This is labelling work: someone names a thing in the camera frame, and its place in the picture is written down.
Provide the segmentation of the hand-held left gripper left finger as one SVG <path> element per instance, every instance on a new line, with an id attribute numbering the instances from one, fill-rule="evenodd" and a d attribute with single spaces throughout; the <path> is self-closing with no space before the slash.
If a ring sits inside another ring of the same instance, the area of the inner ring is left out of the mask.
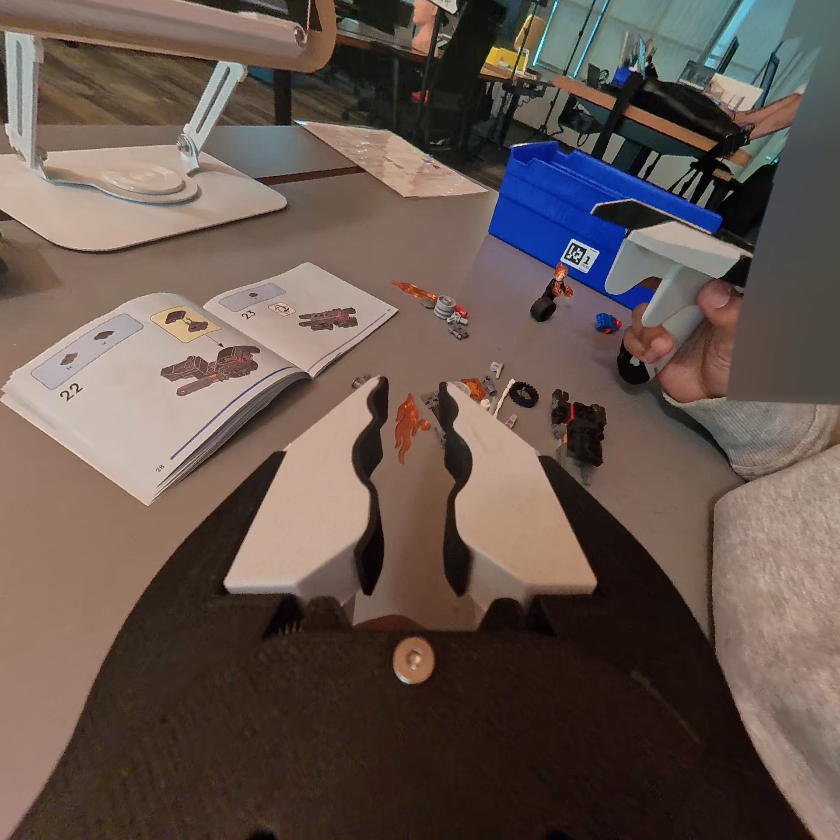
<path id="1" fill-rule="evenodd" d="M 371 595 L 384 535 L 371 476 L 383 456 L 389 382 L 371 378 L 295 439 L 224 579 L 230 594 L 310 601 Z"/>

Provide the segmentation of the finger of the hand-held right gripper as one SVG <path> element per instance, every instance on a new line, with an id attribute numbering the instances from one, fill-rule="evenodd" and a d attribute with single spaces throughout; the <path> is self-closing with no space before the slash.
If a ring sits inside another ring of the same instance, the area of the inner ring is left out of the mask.
<path id="1" fill-rule="evenodd" d="M 668 220 L 630 227 L 605 278 L 605 294 L 619 298 L 649 278 L 664 280 L 682 269 L 721 279 L 733 268 L 748 266 L 753 250 L 708 232 Z"/>
<path id="2" fill-rule="evenodd" d="M 597 203 L 593 206 L 590 215 L 625 230 L 651 228 L 666 223 L 681 224 L 701 232 L 717 232 L 720 227 L 719 222 L 715 222 L 712 227 L 702 227 L 698 223 L 685 220 L 634 199 Z"/>

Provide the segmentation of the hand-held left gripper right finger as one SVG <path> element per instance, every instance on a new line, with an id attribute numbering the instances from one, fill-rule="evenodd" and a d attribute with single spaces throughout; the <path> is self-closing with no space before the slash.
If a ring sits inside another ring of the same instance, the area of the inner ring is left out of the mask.
<path id="1" fill-rule="evenodd" d="M 473 601 L 590 595 L 597 580 L 550 478 L 559 470 L 454 382 L 438 387 L 454 480 L 446 503 L 446 580 Z"/>

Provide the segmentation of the black lego motorcycle assembly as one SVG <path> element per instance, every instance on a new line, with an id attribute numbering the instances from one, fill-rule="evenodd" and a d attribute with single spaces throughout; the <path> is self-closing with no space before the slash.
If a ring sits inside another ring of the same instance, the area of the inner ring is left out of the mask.
<path id="1" fill-rule="evenodd" d="M 594 471 L 603 463 L 606 410 L 596 403 L 572 401 L 561 389 L 552 393 L 550 422 L 557 439 L 556 457 L 566 468 L 575 467 L 580 483 L 591 484 Z"/>

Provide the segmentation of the another person's forearm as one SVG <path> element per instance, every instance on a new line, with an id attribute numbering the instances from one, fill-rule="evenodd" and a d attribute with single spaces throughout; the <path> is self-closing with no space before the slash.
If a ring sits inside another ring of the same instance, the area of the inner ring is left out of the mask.
<path id="1" fill-rule="evenodd" d="M 795 120 L 804 92 L 805 88 L 802 87 L 770 105 L 738 115 L 736 121 L 739 125 L 750 128 L 749 137 L 751 141 L 787 130 Z"/>

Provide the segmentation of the person's right forearm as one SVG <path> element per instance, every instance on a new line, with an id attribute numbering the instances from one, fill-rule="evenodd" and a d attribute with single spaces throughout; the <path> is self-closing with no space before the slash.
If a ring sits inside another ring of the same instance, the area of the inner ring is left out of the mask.
<path id="1" fill-rule="evenodd" d="M 703 426 L 744 480 L 771 475 L 826 451 L 838 441 L 839 407 L 823 404 L 664 398 Z"/>

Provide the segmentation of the large orange lego flame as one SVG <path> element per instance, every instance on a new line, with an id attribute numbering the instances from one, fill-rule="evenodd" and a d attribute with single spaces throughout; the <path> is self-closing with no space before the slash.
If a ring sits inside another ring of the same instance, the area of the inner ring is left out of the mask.
<path id="1" fill-rule="evenodd" d="M 421 417 L 412 393 L 406 395 L 395 415 L 394 448 L 398 463 L 405 465 L 405 456 L 418 433 L 429 431 L 431 424 Z"/>

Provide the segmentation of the lego instruction booklet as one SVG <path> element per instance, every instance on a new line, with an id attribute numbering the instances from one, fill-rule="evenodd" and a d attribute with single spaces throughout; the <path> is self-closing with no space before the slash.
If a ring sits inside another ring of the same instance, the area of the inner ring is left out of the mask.
<path id="1" fill-rule="evenodd" d="M 2 403 L 149 506 L 397 313 L 312 263 L 202 306 L 153 293 L 14 371 Z"/>

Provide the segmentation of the person's right hand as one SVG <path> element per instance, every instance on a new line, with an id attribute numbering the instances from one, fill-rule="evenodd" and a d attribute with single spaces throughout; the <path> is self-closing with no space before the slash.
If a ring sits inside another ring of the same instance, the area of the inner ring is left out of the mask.
<path id="1" fill-rule="evenodd" d="M 730 364 L 742 306 L 742 294 L 731 283 L 710 280 L 698 293 L 697 306 L 703 321 L 678 351 L 665 326 L 647 328 L 643 315 L 647 305 L 636 307 L 623 345 L 640 363 L 670 360 L 658 373 L 663 392 L 677 404 L 688 404 L 728 393 Z"/>

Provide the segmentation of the blue plastic bin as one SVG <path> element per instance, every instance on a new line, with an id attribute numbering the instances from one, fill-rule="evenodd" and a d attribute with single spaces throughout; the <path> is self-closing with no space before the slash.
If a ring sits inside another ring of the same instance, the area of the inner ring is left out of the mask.
<path id="1" fill-rule="evenodd" d="M 596 204 L 638 200 L 715 234 L 721 216 L 556 141 L 511 149 L 489 234 L 603 295 L 626 230 L 592 216 Z"/>

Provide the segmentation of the wooden desk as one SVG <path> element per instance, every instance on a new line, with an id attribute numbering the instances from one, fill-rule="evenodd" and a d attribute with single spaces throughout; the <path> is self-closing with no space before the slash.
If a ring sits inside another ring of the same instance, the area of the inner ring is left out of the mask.
<path id="1" fill-rule="evenodd" d="M 745 143 L 735 138 L 717 142 L 633 106 L 630 99 L 643 83 L 636 73 L 622 87 L 604 89 L 588 87 L 566 76 L 558 76 L 553 82 L 556 88 L 580 102 L 601 126 L 590 152 L 592 157 L 604 160 L 611 140 L 622 141 L 612 165 L 623 172 L 639 174 L 651 154 L 696 161 L 714 153 L 716 160 L 740 167 L 751 162 L 751 155 L 742 150 L 749 143 L 748 137 Z"/>

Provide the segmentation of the black bag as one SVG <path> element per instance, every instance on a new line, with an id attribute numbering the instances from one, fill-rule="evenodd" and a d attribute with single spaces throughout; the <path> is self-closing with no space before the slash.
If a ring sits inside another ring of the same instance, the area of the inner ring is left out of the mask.
<path id="1" fill-rule="evenodd" d="M 704 92 L 678 82 L 645 79 L 630 103 L 717 142 L 735 138 L 745 143 L 748 137 L 748 127 L 737 123 L 729 111 Z"/>

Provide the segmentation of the pink mannequin head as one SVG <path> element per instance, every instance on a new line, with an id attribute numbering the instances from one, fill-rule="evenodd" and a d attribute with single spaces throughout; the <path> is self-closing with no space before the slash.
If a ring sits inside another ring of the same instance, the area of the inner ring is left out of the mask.
<path id="1" fill-rule="evenodd" d="M 412 49 L 417 53 L 427 54 L 436 38 L 435 22 L 439 7 L 431 2 L 416 0 L 413 2 L 413 40 Z"/>

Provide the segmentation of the white metal tablet stand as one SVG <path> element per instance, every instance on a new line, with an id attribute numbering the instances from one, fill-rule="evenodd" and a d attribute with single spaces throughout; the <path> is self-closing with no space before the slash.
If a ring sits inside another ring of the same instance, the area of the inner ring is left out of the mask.
<path id="1" fill-rule="evenodd" d="M 287 199 L 205 154 L 247 68 L 294 55 L 238 10 L 193 2 L 1 2 L 7 120 L 2 212 L 59 247 L 106 253 L 282 212 Z M 37 142 L 46 39 L 216 60 L 192 117 L 170 145 L 44 152 Z"/>

